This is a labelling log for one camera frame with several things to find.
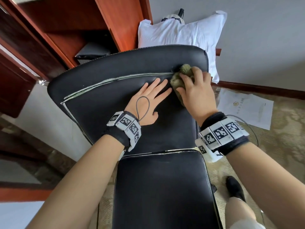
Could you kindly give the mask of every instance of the baseboard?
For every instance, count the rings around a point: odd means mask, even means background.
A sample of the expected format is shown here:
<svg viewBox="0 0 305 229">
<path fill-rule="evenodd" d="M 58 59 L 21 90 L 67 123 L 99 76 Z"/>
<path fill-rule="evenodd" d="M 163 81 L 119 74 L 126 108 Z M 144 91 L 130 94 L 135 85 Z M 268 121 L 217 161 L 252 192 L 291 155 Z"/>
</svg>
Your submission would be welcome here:
<svg viewBox="0 0 305 229">
<path fill-rule="evenodd" d="M 263 94 L 268 94 L 268 95 L 284 96 L 284 97 L 289 97 L 289 98 L 305 100 L 304 91 L 259 86 L 259 85 L 252 85 L 252 84 L 232 83 L 232 82 L 226 82 L 226 81 L 219 81 L 217 86 L 222 87 L 222 88 L 234 89 L 234 90 L 238 90 L 238 91 L 258 92 L 258 93 L 263 93 Z"/>
</svg>

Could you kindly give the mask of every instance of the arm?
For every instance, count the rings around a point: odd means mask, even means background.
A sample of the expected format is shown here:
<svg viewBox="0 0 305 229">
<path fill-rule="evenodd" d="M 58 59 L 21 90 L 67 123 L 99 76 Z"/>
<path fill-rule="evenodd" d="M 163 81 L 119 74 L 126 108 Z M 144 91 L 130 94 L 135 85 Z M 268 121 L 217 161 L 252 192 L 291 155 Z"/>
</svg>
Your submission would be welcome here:
<svg viewBox="0 0 305 229">
<path fill-rule="evenodd" d="M 195 83 L 181 75 L 185 88 L 177 88 L 183 103 L 202 125 L 217 112 L 211 76 L 193 67 Z M 278 228 L 303 228 L 305 225 L 305 185 L 252 143 L 227 155 L 227 159 L 258 206 Z"/>
<path fill-rule="evenodd" d="M 147 96 L 150 108 L 140 121 L 141 126 L 157 120 L 155 107 L 172 91 L 169 88 L 156 97 L 166 86 L 167 80 L 161 84 L 159 82 L 157 78 L 150 86 L 145 83 L 125 108 L 136 116 L 136 101 L 140 96 Z M 138 109 L 141 118 L 148 109 L 147 100 L 140 99 Z M 27 228 L 85 228 L 104 194 L 123 149 L 124 146 L 114 137 L 102 136 L 60 181 Z"/>
</svg>

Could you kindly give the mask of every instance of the black leather chair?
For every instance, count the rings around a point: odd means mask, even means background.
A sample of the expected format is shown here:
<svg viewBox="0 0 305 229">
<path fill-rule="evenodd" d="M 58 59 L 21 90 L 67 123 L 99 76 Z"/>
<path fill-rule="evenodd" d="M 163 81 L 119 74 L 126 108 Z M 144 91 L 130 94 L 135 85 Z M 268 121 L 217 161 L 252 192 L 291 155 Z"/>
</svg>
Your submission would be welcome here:
<svg viewBox="0 0 305 229">
<path fill-rule="evenodd" d="M 93 144 L 145 82 L 170 79 L 185 63 L 208 71 L 198 47 L 141 48 L 79 65 L 52 80 L 48 93 Z M 204 159 L 190 149 L 198 125 L 174 92 L 156 111 L 158 120 L 142 127 L 135 148 L 119 161 L 112 227 L 222 228 Z"/>
</svg>

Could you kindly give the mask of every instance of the person's left arm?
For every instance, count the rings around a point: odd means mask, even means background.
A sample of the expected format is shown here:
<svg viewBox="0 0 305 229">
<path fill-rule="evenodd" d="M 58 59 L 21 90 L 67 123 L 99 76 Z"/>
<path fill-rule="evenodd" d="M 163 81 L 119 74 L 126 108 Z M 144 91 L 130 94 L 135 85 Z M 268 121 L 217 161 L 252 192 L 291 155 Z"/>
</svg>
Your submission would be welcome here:
<svg viewBox="0 0 305 229">
<path fill-rule="evenodd" d="M 161 84 L 159 82 L 160 79 L 157 78 L 150 86 L 145 83 L 125 108 L 125 111 L 137 116 L 138 98 L 146 96 L 149 99 L 150 108 L 139 122 L 141 126 L 153 124 L 157 120 L 155 107 L 172 91 L 169 88 L 157 96 L 168 81 L 164 80 Z M 147 109 L 148 101 L 141 98 L 138 102 L 140 118 Z M 123 150 L 124 146 L 117 139 L 107 134 L 102 136 L 60 181 L 27 228 L 85 228 L 105 192 Z"/>
</svg>

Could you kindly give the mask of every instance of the forearm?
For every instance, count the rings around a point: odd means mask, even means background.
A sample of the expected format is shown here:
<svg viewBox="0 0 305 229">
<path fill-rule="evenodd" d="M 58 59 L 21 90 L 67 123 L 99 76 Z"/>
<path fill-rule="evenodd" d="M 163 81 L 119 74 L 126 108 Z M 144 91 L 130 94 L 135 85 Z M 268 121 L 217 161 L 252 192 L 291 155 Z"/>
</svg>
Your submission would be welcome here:
<svg viewBox="0 0 305 229">
<path fill-rule="evenodd" d="M 27 228 L 85 228 L 123 149 L 112 136 L 101 137 L 60 181 Z"/>
<path fill-rule="evenodd" d="M 227 159 L 258 206 L 278 228 L 305 225 L 305 185 L 252 143 Z"/>
</svg>

